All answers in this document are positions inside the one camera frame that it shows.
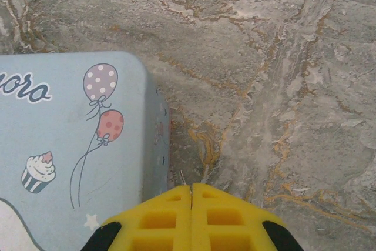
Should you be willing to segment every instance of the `gray marble surface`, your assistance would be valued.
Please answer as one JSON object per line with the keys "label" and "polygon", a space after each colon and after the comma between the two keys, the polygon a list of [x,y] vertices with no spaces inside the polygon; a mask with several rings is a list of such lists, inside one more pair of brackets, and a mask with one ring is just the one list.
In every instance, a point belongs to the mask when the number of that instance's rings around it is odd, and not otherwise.
{"label": "gray marble surface", "polygon": [[173,184],[376,250],[376,0],[1,0],[0,53],[125,50],[173,114]]}

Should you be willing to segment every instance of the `cupcake wrapper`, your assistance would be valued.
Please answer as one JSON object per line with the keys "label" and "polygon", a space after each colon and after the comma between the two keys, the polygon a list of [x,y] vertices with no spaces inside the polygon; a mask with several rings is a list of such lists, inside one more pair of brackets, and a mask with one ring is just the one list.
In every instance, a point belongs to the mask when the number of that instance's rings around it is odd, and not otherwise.
{"label": "cupcake wrapper", "polygon": [[24,188],[31,193],[39,193],[47,186],[47,184],[49,184],[49,182],[41,182],[33,178],[26,168],[22,174],[21,181]]}

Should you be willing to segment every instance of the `yellow plastic object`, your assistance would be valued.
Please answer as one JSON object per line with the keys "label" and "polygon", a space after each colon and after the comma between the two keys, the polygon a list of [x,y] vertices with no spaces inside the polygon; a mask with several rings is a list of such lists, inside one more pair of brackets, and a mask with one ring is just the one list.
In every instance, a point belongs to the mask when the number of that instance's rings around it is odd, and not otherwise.
{"label": "yellow plastic object", "polygon": [[279,217],[202,183],[108,219],[82,249],[94,250],[303,251]]}

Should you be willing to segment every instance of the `white star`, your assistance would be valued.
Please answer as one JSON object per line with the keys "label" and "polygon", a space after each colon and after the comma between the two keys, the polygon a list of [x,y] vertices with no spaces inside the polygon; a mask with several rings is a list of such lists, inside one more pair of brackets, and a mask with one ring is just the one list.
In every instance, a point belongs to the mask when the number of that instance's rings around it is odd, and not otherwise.
{"label": "white star", "polygon": [[91,231],[95,230],[96,227],[99,227],[99,224],[96,221],[96,214],[93,216],[86,214],[86,223],[84,223],[83,226],[88,226],[91,229]]}

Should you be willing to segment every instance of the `purple polka dot balloon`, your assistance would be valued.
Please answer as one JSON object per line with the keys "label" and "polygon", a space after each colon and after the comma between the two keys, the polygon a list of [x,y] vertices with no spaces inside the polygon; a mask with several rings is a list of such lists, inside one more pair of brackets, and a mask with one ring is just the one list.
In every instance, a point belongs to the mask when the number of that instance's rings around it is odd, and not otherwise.
{"label": "purple polka dot balloon", "polygon": [[111,96],[118,84],[118,72],[108,64],[92,66],[83,78],[83,89],[91,101],[98,100],[101,96],[106,100]]}

